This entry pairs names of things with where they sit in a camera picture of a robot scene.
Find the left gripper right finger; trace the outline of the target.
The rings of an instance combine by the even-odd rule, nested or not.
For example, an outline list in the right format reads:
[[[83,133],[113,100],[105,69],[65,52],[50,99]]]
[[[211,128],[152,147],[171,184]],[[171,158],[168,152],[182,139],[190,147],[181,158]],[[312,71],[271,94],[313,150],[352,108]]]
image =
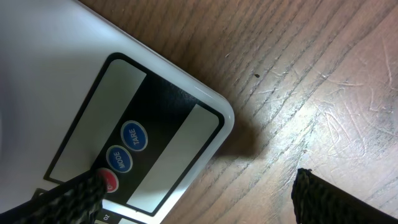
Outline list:
[[[291,198],[300,224],[397,224],[397,219],[364,203],[310,169],[299,168]]]

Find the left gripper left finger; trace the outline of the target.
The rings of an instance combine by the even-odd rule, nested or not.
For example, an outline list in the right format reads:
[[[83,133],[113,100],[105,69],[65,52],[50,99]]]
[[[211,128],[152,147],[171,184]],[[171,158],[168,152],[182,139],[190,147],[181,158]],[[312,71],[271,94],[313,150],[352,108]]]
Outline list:
[[[89,170],[1,214],[1,223],[93,224],[107,193],[105,178]]]

